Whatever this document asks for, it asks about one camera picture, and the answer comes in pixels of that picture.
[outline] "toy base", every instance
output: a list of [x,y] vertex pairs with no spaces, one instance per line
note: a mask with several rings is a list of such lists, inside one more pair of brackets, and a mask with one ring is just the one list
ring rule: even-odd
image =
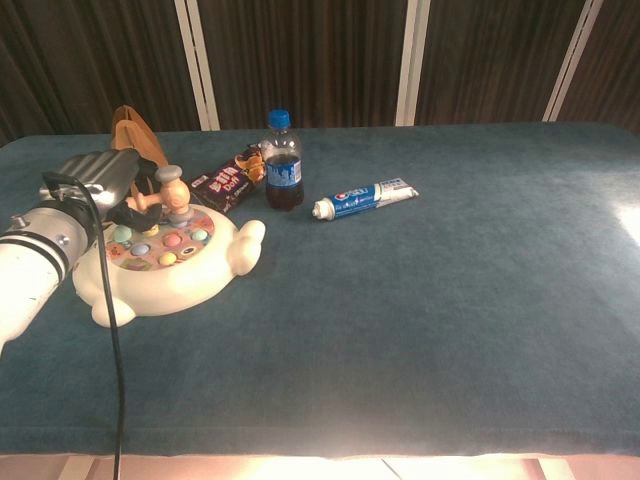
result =
[[[206,213],[215,228],[215,234],[196,255],[169,268],[149,271],[130,270],[114,261],[108,262],[118,326],[137,316],[175,313],[208,300],[236,275],[245,275],[258,262],[265,233],[262,222],[251,220],[237,230],[227,217],[214,210],[200,205],[192,208]],[[111,239],[115,228],[114,225],[105,231],[106,239]],[[151,257],[159,259],[168,249],[159,248]],[[96,323],[108,327],[97,245],[78,262],[73,284],[80,298],[93,307],[91,313]]]

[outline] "pastel button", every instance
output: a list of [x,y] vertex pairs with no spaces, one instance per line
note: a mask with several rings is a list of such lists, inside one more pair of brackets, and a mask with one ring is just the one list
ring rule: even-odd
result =
[[131,255],[134,257],[141,257],[142,255],[146,255],[151,250],[151,247],[146,243],[136,243],[133,247],[131,247]]
[[118,225],[113,231],[113,241],[117,243],[124,243],[131,238],[131,229],[126,225]]
[[191,234],[191,240],[195,240],[197,242],[201,242],[205,238],[207,238],[207,231],[206,230],[202,230],[201,228],[199,228],[198,230],[195,230]]
[[175,247],[180,245],[182,238],[177,233],[168,233],[162,237],[162,243],[165,247]]
[[158,263],[160,265],[168,267],[169,265],[173,265],[177,259],[178,257],[176,257],[175,253],[167,252],[160,255],[160,258],[158,258]]

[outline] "toothpaste tube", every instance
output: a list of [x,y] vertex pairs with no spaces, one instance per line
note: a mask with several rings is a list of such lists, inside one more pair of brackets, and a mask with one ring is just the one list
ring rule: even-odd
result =
[[323,198],[315,203],[311,213],[318,220],[333,220],[418,195],[418,192],[401,178],[394,178],[339,193],[331,198]]

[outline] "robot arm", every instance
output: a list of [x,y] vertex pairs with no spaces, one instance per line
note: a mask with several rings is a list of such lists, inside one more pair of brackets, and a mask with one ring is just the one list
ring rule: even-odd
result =
[[101,220],[120,212],[120,223],[144,228],[157,221],[158,209],[147,215],[125,209],[132,183],[146,183],[140,176],[147,168],[144,162],[133,149],[109,150],[74,156],[59,172],[43,174],[40,203],[24,215],[13,216],[9,230],[0,234],[0,353],[7,341],[29,326],[95,240],[84,196],[61,179],[71,176],[82,182]]

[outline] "toothpaste label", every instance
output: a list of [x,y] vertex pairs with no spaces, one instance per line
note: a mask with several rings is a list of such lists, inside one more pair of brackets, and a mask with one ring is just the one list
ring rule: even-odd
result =
[[362,210],[368,210],[369,208],[375,208],[377,205],[375,195],[376,188],[374,185],[368,185],[334,195],[331,197],[331,203],[333,203],[336,211],[335,218],[361,212]]
[[385,192],[393,191],[393,190],[401,190],[403,188],[408,188],[409,185],[405,183],[401,178],[394,178],[392,180],[385,180],[384,182],[380,182],[380,190],[384,194]]

